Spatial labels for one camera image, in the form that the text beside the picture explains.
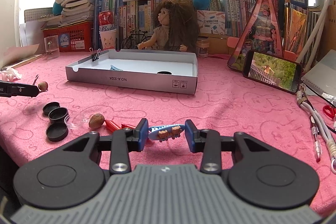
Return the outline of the clear plastic lid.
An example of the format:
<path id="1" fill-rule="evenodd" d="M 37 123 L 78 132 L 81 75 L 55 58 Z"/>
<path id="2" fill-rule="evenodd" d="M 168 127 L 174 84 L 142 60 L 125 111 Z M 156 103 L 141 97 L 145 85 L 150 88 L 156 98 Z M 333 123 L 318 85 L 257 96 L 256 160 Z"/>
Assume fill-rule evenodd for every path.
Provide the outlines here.
<path id="1" fill-rule="evenodd" d="M 82 113 L 72 113 L 64 118 L 64 123 L 69 129 L 75 130 L 87 123 L 87 119 Z"/>

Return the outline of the black round lid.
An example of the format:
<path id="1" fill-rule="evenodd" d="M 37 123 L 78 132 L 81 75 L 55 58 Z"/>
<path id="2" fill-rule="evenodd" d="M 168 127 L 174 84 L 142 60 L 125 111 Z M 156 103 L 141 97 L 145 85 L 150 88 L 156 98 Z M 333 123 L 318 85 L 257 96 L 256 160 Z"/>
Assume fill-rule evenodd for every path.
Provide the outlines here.
<path id="1" fill-rule="evenodd" d="M 68 127 L 65 123 L 58 122 L 49 125 L 46 129 L 46 136 L 49 141 L 58 142 L 68 135 Z"/>
<path id="2" fill-rule="evenodd" d="M 64 123 L 65 118 L 68 116 L 68 109 L 65 107 L 58 107 L 49 113 L 49 120 L 51 123 Z"/>
<path id="3" fill-rule="evenodd" d="M 159 71 L 159 72 L 157 72 L 157 74 L 160 74 L 160 75 L 172 75 L 172 73 L 169 72 L 169 71 Z"/>

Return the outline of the pink triangular toy house box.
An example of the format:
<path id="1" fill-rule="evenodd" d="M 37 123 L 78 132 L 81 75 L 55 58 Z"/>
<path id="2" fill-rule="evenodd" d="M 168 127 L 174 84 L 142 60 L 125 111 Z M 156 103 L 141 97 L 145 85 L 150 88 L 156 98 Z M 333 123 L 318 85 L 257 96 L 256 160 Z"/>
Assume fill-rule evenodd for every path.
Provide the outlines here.
<path id="1" fill-rule="evenodd" d="M 257 0 L 235 50 L 228 60 L 228 67 L 242 71 L 247 53 L 259 51 L 283 57 L 281 34 L 272 0 Z"/>

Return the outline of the red plastic crate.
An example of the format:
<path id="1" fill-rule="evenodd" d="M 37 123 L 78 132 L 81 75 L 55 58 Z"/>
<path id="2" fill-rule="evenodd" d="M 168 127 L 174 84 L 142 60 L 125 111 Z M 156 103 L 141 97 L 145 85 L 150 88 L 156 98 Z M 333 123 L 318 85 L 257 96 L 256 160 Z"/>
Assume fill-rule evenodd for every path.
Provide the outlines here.
<path id="1" fill-rule="evenodd" d="M 84 21 L 58 28 L 45 28 L 44 37 L 58 36 L 60 52 L 89 52 L 92 48 L 93 22 Z"/>

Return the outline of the white cat paper cup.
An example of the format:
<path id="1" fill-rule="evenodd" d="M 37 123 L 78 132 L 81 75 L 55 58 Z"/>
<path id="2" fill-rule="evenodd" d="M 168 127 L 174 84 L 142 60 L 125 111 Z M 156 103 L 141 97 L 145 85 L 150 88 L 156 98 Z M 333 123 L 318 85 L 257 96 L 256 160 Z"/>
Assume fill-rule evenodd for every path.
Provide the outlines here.
<path id="1" fill-rule="evenodd" d="M 116 48 L 117 30 L 109 30 L 100 32 L 100 38 L 103 50 L 111 50 Z"/>

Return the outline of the small wooden bead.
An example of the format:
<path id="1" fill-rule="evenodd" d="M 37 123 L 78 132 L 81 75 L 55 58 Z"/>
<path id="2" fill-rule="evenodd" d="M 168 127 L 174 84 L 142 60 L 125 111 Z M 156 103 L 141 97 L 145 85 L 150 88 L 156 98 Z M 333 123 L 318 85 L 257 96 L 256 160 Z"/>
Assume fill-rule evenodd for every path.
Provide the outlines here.
<path id="1" fill-rule="evenodd" d="M 45 81 L 42 81 L 42 82 L 38 83 L 38 88 L 41 92 L 46 92 L 46 91 L 48 91 L 49 84 Z"/>

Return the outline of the white cardboard box tray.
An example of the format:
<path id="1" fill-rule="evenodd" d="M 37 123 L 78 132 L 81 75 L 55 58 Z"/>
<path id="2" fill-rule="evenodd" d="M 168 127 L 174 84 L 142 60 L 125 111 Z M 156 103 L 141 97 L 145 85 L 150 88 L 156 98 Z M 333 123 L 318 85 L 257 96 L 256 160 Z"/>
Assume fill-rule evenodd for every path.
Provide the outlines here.
<path id="1" fill-rule="evenodd" d="M 112 71 L 114 65 L 122 71 Z M 172 75 L 160 75 L 169 71 Z M 67 80 L 122 88 L 195 94 L 198 60 L 194 53 L 150 50 L 105 50 L 66 66 Z"/>

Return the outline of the black binder clip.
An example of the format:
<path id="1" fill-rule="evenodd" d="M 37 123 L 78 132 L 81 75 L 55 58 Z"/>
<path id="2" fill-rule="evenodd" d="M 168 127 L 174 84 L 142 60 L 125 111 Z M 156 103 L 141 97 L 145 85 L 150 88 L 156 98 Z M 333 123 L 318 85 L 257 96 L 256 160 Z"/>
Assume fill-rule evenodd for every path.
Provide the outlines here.
<path id="1" fill-rule="evenodd" d="M 93 48 L 89 49 L 90 54 L 91 54 L 91 60 L 92 62 L 96 61 L 99 59 L 101 49 L 99 48 L 98 50 L 94 51 Z"/>
<path id="2" fill-rule="evenodd" d="M 36 75 L 36 76 L 35 76 L 35 79 L 34 79 L 34 82 L 33 82 L 33 85 L 35 85 L 35 84 L 36 84 L 36 82 L 37 82 L 38 78 L 39 78 L 39 75 Z"/>

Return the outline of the red crayon shaped toy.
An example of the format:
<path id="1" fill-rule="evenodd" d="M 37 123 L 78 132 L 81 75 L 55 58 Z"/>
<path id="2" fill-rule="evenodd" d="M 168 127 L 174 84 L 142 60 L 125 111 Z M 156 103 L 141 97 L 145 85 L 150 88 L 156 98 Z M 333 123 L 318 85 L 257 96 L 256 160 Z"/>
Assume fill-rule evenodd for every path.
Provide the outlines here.
<path id="1" fill-rule="evenodd" d="M 105 120 L 105 127 L 111 133 L 113 133 L 117 130 L 122 130 L 124 132 L 131 132 L 133 129 L 136 128 L 134 125 L 130 125 L 130 124 L 123 124 L 122 123 L 121 125 L 118 125 L 112 120 Z"/>

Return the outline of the black binder clip on tray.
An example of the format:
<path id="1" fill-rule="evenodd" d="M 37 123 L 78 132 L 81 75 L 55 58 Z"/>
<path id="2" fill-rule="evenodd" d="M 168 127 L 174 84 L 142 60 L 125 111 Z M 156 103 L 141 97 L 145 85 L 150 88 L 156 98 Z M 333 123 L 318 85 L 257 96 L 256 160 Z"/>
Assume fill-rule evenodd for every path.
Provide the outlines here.
<path id="1" fill-rule="evenodd" d="M 94 51 L 93 48 L 89 49 L 90 54 L 91 54 L 91 60 L 92 62 L 96 61 L 99 59 L 101 49 L 99 48 L 98 50 Z"/>

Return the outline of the row of books on shelf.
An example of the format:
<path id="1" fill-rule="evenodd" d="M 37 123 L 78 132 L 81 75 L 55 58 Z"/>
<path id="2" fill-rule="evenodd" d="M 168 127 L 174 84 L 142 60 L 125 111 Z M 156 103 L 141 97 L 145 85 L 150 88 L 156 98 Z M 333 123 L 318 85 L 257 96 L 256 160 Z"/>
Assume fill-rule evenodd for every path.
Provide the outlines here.
<path id="1" fill-rule="evenodd" d="M 205 35 L 226 35 L 238 38 L 252 15 L 257 0 L 210 0 L 207 10 L 198 11 L 200 32 Z M 320 12 L 305 9 L 289 0 L 272 0 L 274 11 L 283 38 L 284 56 L 295 60 L 303 50 L 315 28 Z M 118 41 L 120 46 L 129 46 L 124 40 L 132 32 L 152 33 L 155 25 L 149 13 L 154 12 L 158 1 L 122 1 L 118 15 Z"/>

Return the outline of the smartphone playing video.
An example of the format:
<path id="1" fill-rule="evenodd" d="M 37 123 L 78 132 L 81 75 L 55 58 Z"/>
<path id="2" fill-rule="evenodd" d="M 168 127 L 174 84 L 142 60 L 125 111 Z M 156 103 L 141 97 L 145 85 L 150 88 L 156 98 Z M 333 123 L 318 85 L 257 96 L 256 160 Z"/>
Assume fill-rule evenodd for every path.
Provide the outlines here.
<path id="1" fill-rule="evenodd" d="M 249 51 L 243 76 L 258 83 L 294 94 L 301 82 L 302 66 L 268 53 Z"/>

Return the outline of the blue hair clip with bears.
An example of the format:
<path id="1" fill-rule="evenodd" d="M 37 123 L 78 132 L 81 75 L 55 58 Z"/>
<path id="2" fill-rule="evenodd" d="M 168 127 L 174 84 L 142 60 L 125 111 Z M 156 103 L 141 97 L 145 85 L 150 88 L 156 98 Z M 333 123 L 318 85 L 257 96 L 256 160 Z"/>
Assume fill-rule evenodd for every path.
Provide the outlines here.
<path id="1" fill-rule="evenodd" d="M 153 141 L 166 141 L 168 139 L 175 139 L 180 137 L 181 133 L 185 130 L 183 124 L 170 124 L 161 126 L 149 127 L 148 138 Z"/>

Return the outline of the brown walnut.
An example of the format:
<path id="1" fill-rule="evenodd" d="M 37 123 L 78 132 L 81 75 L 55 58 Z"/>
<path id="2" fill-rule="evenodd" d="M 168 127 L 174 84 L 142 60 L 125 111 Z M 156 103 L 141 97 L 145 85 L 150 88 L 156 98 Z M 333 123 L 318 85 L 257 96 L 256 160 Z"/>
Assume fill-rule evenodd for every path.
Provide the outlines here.
<path id="1" fill-rule="evenodd" d="M 104 122 L 105 122 L 105 117 L 102 114 L 97 113 L 91 116 L 88 126 L 89 128 L 95 130 L 95 129 L 100 128 L 104 124 Z"/>

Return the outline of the brown haired doll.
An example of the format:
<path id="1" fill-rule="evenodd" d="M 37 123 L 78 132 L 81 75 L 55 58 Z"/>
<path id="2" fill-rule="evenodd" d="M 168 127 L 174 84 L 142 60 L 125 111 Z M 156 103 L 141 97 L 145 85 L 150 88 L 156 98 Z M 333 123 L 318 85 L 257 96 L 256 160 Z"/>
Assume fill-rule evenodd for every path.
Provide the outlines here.
<path id="1" fill-rule="evenodd" d="M 156 28 L 139 50 L 195 52 L 199 36 L 197 13 L 183 0 L 163 0 L 155 11 Z"/>

